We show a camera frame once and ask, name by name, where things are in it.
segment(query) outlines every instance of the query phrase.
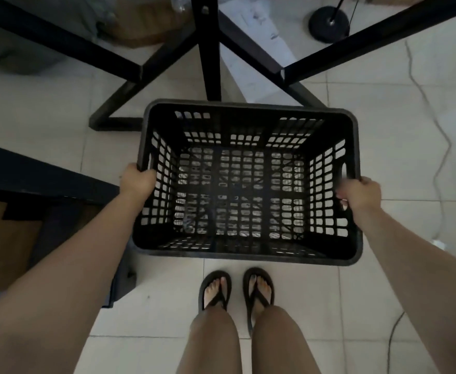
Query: plastic crate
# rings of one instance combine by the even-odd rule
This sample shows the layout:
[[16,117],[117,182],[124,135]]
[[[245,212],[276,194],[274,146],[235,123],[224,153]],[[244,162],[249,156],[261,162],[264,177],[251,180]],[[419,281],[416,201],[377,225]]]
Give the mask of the plastic crate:
[[362,234],[334,189],[359,177],[345,110],[157,100],[138,167],[156,188],[132,242],[154,255],[351,265]]

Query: sandal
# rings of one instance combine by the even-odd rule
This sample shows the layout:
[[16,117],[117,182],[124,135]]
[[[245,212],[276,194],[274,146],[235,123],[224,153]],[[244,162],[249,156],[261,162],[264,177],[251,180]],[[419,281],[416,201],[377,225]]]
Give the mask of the sandal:
[[[203,304],[203,297],[204,293],[206,292],[206,288],[216,279],[221,280],[221,277],[226,278],[226,299],[224,298],[224,294],[221,288],[221,284],[219,284],[219,290],[217,294],[214,296],[214,298],[211,299],[209,304],[207,306],[204,306]],[[231,295],[231,277],[229,276],[228,273],[226,273],[223,270],[216,270],[212,273],[210,273],[207,277],[205,277],[202,281],[202,284],[200,285],[200,291],[199,291],[199,313],[205,310],[207,307],[215,306],[218,304],[219,301],[222,302],[223,308],[226,309],[228,308],[228,301],[229,297]]]
[[[268,286],[271,288],[271,301],[269,303],[268,300],[264,297],[264,295],[261,294],[261,292],[257,288],[257,282],[254,284],[252,294],[249,295],[249,282],[250,277],[252,277],[253,275],[264,279]],[[271,277],[269,276],[269,274],[261,268],[248,269],[243,275],[243,296],[245,298],[245,306],[247,307],[247,327],[249,329],[249,335],[252,336],[252,309],[254,308],[254,302],[256,301],[256,298],[259,299],[264,308],[267,308],[270,305],[272,306],[275,303],[275,288],[273,286],[273,281],[271,281]]]

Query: flip-flop strap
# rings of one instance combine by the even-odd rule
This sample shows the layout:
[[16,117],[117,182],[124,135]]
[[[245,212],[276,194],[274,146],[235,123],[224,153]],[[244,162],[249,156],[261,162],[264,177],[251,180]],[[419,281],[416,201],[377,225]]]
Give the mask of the flip-flop strap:
[[269,307],[269,302],[257,288],[257,283],[254,284],[254,289],[252,290],[252,294],[250,294],[250,304],[252,305],[252,307],[254,307],[254,302],[256,298],[259,299],[264,308]]
[[223,308],[226,310],[226,308],[227,308],[226,299],[224,297],[221,286],[219,286],[219,290],[218,290],[216,296],[214,296],[214,298],[212,298],[210,300],[210,302],[207,304],[207,306],[204,306],[203,309],[205,310],[207,307],[215,306],[216,304],[218,304],[219,301],[222,302]]

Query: hand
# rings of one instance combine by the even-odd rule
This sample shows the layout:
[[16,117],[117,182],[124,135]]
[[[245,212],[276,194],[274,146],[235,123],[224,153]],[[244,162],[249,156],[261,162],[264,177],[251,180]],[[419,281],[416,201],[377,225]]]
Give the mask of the hand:
[[342,199],[343,205],[349,205],[354,216],[363,211],[381,210],[380,185],[368,177],[361,177],[361,181],[344,179],[337,189],[337,198]]
[[141,207],[154,191],[157,172],[149,169],[140,172],[136,163],[128,164],[121,178],[121,195],[128,195]]

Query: round black base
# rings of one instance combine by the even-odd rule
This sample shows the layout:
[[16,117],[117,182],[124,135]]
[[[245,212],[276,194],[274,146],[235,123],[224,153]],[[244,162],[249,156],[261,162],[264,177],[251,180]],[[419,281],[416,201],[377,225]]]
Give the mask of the round black base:
[[334,11],[333,6],[324,6],[311,15],[308,29],[313,38],[323,43],[335,43],[349,36],[348,17],[339,10],[331,21]]

